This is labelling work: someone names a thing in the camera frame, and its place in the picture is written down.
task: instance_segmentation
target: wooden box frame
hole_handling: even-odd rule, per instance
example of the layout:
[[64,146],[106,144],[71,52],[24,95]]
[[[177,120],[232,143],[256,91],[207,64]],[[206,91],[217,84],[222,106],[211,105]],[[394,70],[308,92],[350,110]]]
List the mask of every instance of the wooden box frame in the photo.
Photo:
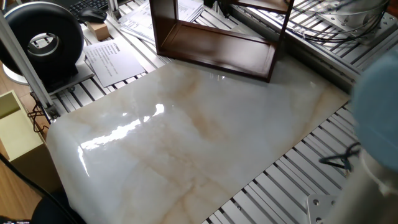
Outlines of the wooden box frame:
[[270,82],[294,0],[225,0],[285,14],[277,42],[178,20],[178,0],[149,0],[158,55]]

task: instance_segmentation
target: wire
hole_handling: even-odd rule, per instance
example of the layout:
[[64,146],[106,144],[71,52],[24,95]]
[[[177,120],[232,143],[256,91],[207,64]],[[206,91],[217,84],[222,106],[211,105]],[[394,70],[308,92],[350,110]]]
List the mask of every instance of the wire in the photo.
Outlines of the wire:
[[47,116],[42,111],[42,107],[40,107],[40,102],[36,100],[36,98],[33,96],[32,93],[30,93],[30,95],[33,97],[33,99],[35,100],[36,104],[33,107],[32,112],[28,113],[27,116],[29,118],[33,119],[33,131],[35,133],[41,133],[42,131],[44,131],[45,128],[48,129],[49,127],[44,125],[43,128],[40,128],[39,124],[36,122],[36,117],[45,116],[47,120],[49,120],[49,119],[47,118]]
[[360,35],[358,35],[358,36],[356,36],[356,37],[347,37],[347,38],[342,38],[342,39],[326,39],[326,38],[323,38],[323,37],[316,37],[316,36],[313,36],[313,35],[305,35],[305,34],[303,34],[303,33],[297,32],[296,30],[293,30],[293,29],[291,29],[291,28],[289,28],[289,30],[292,31],[292,32],[294,32],[294,33],[296,33],[296,34],[298,34],[298,35],[303,36],[303,38],[306,39],[306,40],[311,40],[311,41],[314,41],[314,42],[326,42],[326,43],[342,43],[342,42],[348,42],[348,41],[352,41],[352,40],[359,39],[359,38],[361,38],[361,37],[363,37],[363,36],[369,34],[370,32],[372,32],[372,31],[379,25],[379,23],[380,23],[380,21],[381,21],[383,15],[384,15],[384,13],[385,13],[385,11],[383,11],[383,12],[379,15],[379,17],[374,21],[373,24],[371,24],[371,25],[369,26],[369,28],[367,28],[362,34],[360,34]]
[[38,190],[40,193],[48,197],[50,201],[54,203],[61,210],[61,212],[64,214],[64,216],[68,219],[70,223],[78,224],[77,221],[74,219],[74,217],[68,212],[68,210],[64,206],[62,206],[62,204],[57,199],[55,199],[50,193],[44,190],[41,186],[37,185],[35,182],[31,181],[21,172],[19,172],[1,153],[0,153],[0,160],[25,183],[27,183],[28,185],[30,185],[31,187],[33,187],[34,189]]
[[[338,7],[328,9],[327,11],[337,10],[339,8],[342,8],[343,6],[347,6],[349,4],[352,4],[355,1],[357,1],[357,0],[352,0],[352,1],[346,2],[344,4],[339,5]],[[334,37],[332,37],[332,38],[327,39],[327,38],[323,38],[323,37],[317,37],[317,35],[320,35],[320,34],[333,34],[333,35],[336,36],[338,34],[346,34],[346,33],[349,33],[349,32],[355,32],[355,30],[367,26],[370,22],[368,22],[368,23],[366,23],[366,24],[364,24],[364,25],[362,25],[360,27],[357,27],[356,29],[353,29],[353,30],[341,31],[341,32],[324,32],[324,31],[318,31],[318,30],[310,29],[310,28],[307,28],[305,26],[302,26],[300,24],[297,24],[297,23],[291,21],[296,26],[300,26],[303,29],[309,30],[311,32],[318,33],[317,35],[306,35],[305,31],[304,32],[303,31],[298,31],[298,30],[295,30],[295,29],[292,29],[292,28],[288,28],[288,29],[290,31],[296,33],[297,35],[302,36],[304,39],[309,40],[309,41],[313,41],[313,42],[342,43],[342,42],[349,42],[349,41],[357,40],[357,39],[362,38],[365,35],[369,34],[370,32],[372,32],[379,25],[379,23],[381,22],[381,19],[383,18],[383,15],[384,15],[384,13],[385,13],[385,11],[387,9],[388,4],[386,4],[386,3],[388,3],[388,2],[389,2],[389,0],[387,0],[384,4],[381,5],[381,6],[384,6],[384,9],[380,13],[379,17],[377,19],[375,19],[375,20],[372,20],[373,23],[362,34],[360,34],[358,36],[355,36],[355,37],[347,37],[347,38],[340,38],[340,39],[335,39]],[[306,9],[297,9],[297,8],[295,8],[295,10],[298,10],[298,11],[301,11],[301,12],[304,12],[304,13],[309,11],[309,10],[306,10]]]
[[[351,163],[349,162],[348,158],[351,156],[357,156],[359,154],[360,149],[354,151],[353,148],[356,146],[360,146],[360,145],[361,145],[361,143],[355,142],[347,147],[346,152],[344,154],[338,154],[335,156],[324,157],[324,158],[319,159],[319,162],[322,164],[326,164],[326,165],[330,165],[330,166],[334,166],[334,167],[338,167],[338,168],[342,168],[342,169],[351,171],[352,167],[351,167]],[[330,160],[335,160],[335,159],[341,159],[341,161],[343,162],[344,165],[330,162]]]
[[370,12],[370,11],[379,9],[380,7],[383,7],[385,4],[389,3],[390,0],[386,0],[384,3],[382,3],[380,5],[377,5],[377,6],[374,6],[371,9],[367,9],[366,11],[346,12],[346,13],[330,13],[331,11],[338,11],[342,7],[350,5],[350,4],[352,4],[352,3],[356,2],[356,1],[358,1],[358,0],[352,0],[352,1],[346,2],[344,4],[340,4],[340,5],[336,6],[336,7],[328,8],[327,10],[324,10],[324,11],[311,11],[311,10],[308,10],[308,9],[299,9],[299,8],[296,8],[296,7],[293,7],[293,9],[298,11],[298,12],[302,12],[302,13],[308,13],[309,12],[309,13],[314,13],[314,14],[329,14],[329,15],[337,15],[337,16],[353,16],[353,15],[364,14],[366,12]]

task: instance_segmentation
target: marble board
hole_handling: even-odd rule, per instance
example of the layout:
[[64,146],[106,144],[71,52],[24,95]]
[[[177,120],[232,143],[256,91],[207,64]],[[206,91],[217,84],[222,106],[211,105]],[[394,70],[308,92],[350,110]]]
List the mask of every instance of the marble board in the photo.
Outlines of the marble board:
[[349,96],[295,59],[271,83],[173,61],[56,120],[47,144],[87,223],[202,223]]

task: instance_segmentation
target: black object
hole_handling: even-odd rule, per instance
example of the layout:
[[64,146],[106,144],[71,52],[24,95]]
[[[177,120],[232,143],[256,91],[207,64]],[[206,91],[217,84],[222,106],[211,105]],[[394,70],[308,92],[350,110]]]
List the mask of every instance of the black object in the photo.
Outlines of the black object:
[[[65,8],[32,2],[18,6],[5,18],[47,91],[59,88],[78,73],[75,64],[83,50],[83,32]],[[31,40],[39,34],[47,34],[52,41],[42,48],[35,46]],[[1,42],[0,60],[21,74]]]
[[[319,159],[319,162],[322,164],[326,164],[326,165],[330,165],[330,166],[334,166],[334,167],[338,167],[338,168],[342,168],[342,169],[351,171],[352,167],[351,167],[351,164],[349,163],[348,158],[351,156],[357,156],[359,154],[359,149],[354,151],[353,148],[355,146],[360,146],[360,145],[361,145],[361,143],[359,143],[359,142],[353,143],[350,146],[348,146],[348,148],[344,154],[324,157],[324,158]],[[330,162],[330,160],[335,160],[335,159],[341,159],[341,161],[343,162],[344,165]]]
[[78,18],[82,22],[97,22],[103,23],[106,19],[106,12],[101,9],[87,7],[78,13]]
[[[128,1],[129,0],[118,0],[118,4],[120,5]],[[102,10],[108,9],[107,0],[55,0],[55,2],[68,9],[77,19],[78,13],[87,7]]]
[[[55,192],[51,194],[61,205],[70,213],[77,224],[86,224],[84,220],[70,208],[65,192]],[[69,220],[63,216],[60,209],[55,206],[48,197],[44,197],[36,206],[30,224],[70,224]]]
[[108,8],[108,2],[106,0],[83,0],[83,1],[77,1],[74,2],[74,0],[58,0],[58,1],[66,1],[70,2],[71,4],[67,6],[69,8],[69,11],[77,18],[79,19],[79,12],[82,9],[92,7],[95,9],[107,9]]

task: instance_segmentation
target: beige box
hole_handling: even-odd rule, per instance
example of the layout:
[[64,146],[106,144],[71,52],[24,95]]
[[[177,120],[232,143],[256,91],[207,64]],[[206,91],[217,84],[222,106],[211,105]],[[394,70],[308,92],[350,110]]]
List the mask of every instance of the beige box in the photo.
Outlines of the beige box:
[[62,187],[47,145],[14,91],[0,95],[0,152],[48,192]]

